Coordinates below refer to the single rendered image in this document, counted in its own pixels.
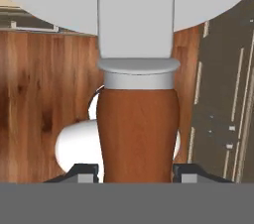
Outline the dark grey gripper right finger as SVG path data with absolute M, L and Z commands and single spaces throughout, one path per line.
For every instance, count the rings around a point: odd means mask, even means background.
M 177 183 L 231 183 L 231 180 L 206 172 L 197 164 L 173 164 L 173 182 Z

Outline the white round object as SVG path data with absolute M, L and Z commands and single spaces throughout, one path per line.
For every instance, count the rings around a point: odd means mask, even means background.
M 103 88 L 97 117 L 64 127 L 55 155 L 60 167 L 98 164 L 105 173 L 168 175 L 179 128 L 179 101 L 174 89 Z

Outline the pizza cutter with wooden handle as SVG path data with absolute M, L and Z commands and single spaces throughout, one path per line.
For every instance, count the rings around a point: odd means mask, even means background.
M 180 122 L 174 34 L 242 0 L 12 1 L 55 26 L 97 38 L 104 181 L 171 181 Z

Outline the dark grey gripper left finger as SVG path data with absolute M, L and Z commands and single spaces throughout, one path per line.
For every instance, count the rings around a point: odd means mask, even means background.
M 48 183 L 99 183 L 98 164 L 74 164 L 66 173 L 48 180 Z

